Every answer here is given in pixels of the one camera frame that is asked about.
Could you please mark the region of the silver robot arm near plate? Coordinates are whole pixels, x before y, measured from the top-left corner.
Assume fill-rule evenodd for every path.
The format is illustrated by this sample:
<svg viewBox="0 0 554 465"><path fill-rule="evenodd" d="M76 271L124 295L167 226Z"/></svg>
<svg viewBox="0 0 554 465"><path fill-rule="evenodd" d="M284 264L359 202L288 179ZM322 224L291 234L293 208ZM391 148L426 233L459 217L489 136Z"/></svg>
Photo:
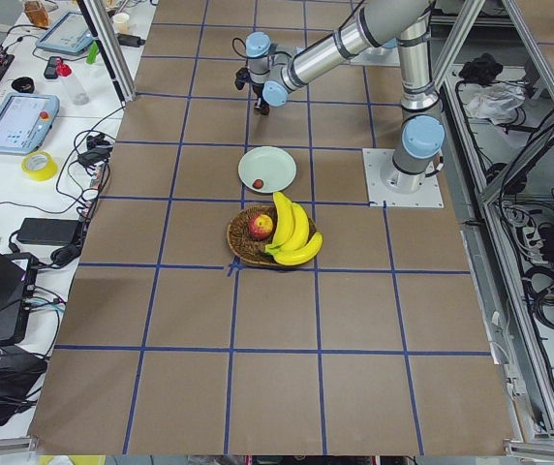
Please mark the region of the silver robot arm near plate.
<svg viewBox="0 0 554 465"><path fill-rule="evenodd" d="M403 96L402 132L392 155L391 185L401 194L416 192L429 175L446 132L440 121L440 98L432 78L428 18L421 16L397 38Z"/></svg>

